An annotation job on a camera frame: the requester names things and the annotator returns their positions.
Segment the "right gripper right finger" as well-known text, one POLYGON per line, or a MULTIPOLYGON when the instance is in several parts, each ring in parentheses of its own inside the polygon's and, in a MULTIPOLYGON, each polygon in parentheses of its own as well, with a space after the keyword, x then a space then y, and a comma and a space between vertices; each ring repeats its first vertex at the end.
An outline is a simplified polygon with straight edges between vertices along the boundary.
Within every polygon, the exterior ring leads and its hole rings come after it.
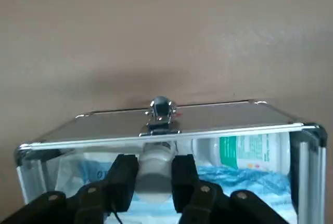
POLYGON ((199 166, 193 155, 171 163, 174 208, 180 223, 287 223, 296 220, 293 175, 226 166, 199 166))

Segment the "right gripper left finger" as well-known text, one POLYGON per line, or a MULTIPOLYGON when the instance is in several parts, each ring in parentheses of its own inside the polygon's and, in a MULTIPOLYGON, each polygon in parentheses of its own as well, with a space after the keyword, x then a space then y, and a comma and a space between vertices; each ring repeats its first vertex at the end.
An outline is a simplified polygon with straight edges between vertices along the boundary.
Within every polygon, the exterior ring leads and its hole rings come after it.
POLYGON ((128 211, 137 173, 137 157, 119 154, 104 179, 81 187, 71 197, 60 191, 43 193, 2 222, 104 223, 111 213, 128 211))

